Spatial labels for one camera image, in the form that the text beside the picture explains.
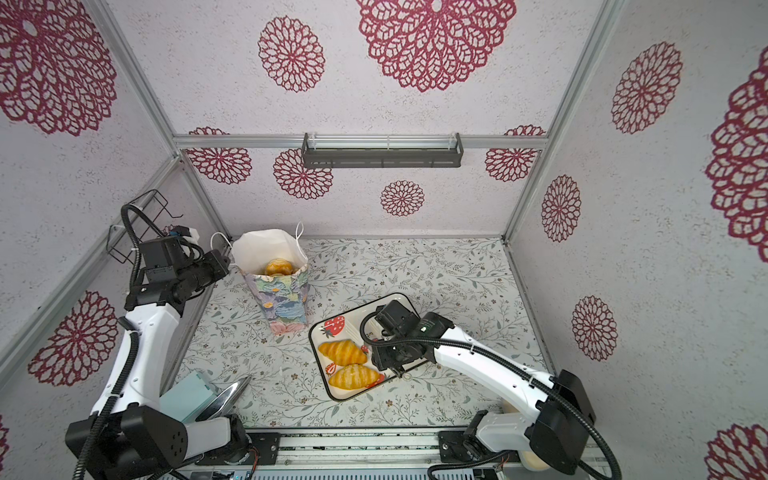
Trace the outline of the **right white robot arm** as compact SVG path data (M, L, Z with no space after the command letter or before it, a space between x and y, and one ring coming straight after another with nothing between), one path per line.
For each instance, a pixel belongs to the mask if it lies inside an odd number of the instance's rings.
M534 454L566 475L586 467L582 455L597 420L581 379L568 370L557 375L526 367L473 339L436 313L364 317L359 327L375 366L397 373L425 359L455 370L497 394L514 413L481 415L470 436L487 451Z

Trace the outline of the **striped oval bread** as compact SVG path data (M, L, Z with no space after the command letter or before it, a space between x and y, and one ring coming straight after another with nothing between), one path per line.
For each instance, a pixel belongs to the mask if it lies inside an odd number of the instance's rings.
M293 263L284 258L275 258L270 260L265 269L264 275L270 277L290 276L296 271Z

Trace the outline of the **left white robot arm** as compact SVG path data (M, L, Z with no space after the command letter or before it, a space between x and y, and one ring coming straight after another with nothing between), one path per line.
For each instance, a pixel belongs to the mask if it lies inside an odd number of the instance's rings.
M196 258L144 245L118 320L124 336L105 390L87 419L68 426L65 444L76 457L75 479L159 478L205 457L235 462L250 439L234 414L184 423L162 412L162 367L187 301L225 278L229 260L218 250Z

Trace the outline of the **floral paper bag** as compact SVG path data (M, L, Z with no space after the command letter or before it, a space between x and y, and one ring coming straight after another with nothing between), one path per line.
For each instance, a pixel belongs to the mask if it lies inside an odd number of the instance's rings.
M249 231L232 241L222 232L211 235L209 246L225 246L231 267L241 274L276 336L292 334L308 325L309 259L300 238L304 225L292 233L281 229ZM275 258L291 261L296 271L290 276L264 275L267 263Z

